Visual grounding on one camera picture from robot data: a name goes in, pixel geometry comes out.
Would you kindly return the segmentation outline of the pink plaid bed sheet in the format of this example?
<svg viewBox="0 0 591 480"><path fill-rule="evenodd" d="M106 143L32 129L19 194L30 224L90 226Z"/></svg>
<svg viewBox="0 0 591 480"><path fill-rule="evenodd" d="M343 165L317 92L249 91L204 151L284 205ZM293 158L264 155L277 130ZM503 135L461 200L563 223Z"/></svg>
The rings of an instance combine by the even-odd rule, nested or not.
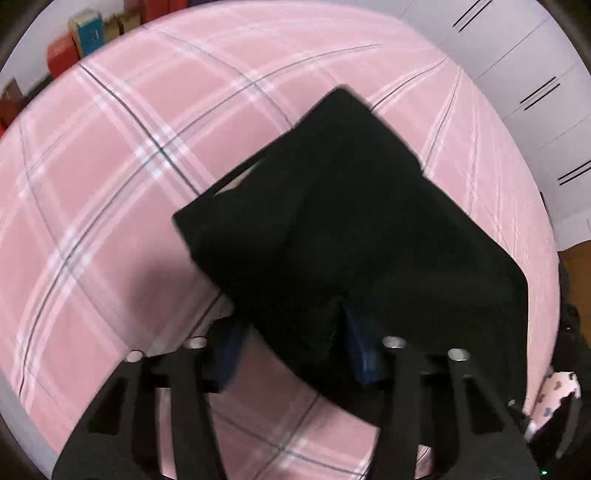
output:
<svg viewBox="0 0 591 480"><path fill-rule="evenodd" d="M217 2L101 48L2 136L1 414L44 475L125 354L173 350L230 310L173 213L339 85L525 273L534 407L558 329L558 256L531 171L486 96L396 17Z"/></svg>

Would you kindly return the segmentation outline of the colourful boxes by wall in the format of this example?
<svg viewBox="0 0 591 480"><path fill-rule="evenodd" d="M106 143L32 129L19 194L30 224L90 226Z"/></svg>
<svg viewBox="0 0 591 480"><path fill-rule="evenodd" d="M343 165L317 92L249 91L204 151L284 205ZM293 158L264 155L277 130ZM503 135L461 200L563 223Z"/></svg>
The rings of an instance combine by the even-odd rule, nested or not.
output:
<svg viewBox="0 0 591 480"><path fill-rule="evenodd" d="M141 24L194 1L3 1L1 130L51 81Z"/></svg>

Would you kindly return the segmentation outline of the black pants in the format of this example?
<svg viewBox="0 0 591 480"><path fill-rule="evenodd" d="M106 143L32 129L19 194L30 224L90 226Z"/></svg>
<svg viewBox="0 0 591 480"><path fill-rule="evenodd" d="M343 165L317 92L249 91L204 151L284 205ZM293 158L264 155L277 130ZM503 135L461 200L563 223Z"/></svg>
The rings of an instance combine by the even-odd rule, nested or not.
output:
<svg viewBox="0 0 591 480"><path fill-rule="evenodd" d="M353 92L177 211L198 269L283 364L376 423L384 337L467 350L500 398L527 390L528 283Z"/></svg>

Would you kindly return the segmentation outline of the black clothes pile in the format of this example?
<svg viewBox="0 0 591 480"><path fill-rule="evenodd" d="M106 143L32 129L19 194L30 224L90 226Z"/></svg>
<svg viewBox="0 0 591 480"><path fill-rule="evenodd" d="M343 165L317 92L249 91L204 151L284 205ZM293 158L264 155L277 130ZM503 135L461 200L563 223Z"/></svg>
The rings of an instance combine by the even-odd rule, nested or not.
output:
<svg viewBox="0 0 591 480"><path fill-rule="evenodd" d="M551 365L555 372L568 372L577 378L581 396L590 395L590 347L581 330L581 316L572 305L570 278L566 267L559 262L560 316L559 329Z"/></svg>

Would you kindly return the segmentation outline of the white heart-pattern pillow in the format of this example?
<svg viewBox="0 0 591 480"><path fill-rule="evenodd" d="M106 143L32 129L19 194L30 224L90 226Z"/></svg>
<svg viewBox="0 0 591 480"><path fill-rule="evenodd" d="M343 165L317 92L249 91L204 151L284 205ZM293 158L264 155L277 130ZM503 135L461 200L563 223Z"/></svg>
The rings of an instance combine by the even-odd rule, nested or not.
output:
<svg viewBox="0 0 591 480"><path fill-rule="evenodd" d="M554 416L567 397L581 398L581 388L575 372L554 372L543 382L531 412L524 438L530 442Z"/></svg>

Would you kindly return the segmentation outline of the wooden headboard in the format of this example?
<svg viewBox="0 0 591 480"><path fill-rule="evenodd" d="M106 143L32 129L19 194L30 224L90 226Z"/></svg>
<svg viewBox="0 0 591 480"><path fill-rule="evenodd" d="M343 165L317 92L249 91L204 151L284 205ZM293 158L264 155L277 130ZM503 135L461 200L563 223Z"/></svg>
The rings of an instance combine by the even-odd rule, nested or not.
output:
<svg viewBox="0 0 591 480"><path fill-rule="evenodd" d="M590 315L590 241L584 241L559 252L566 271L567 299L582 317Z"/></svg>

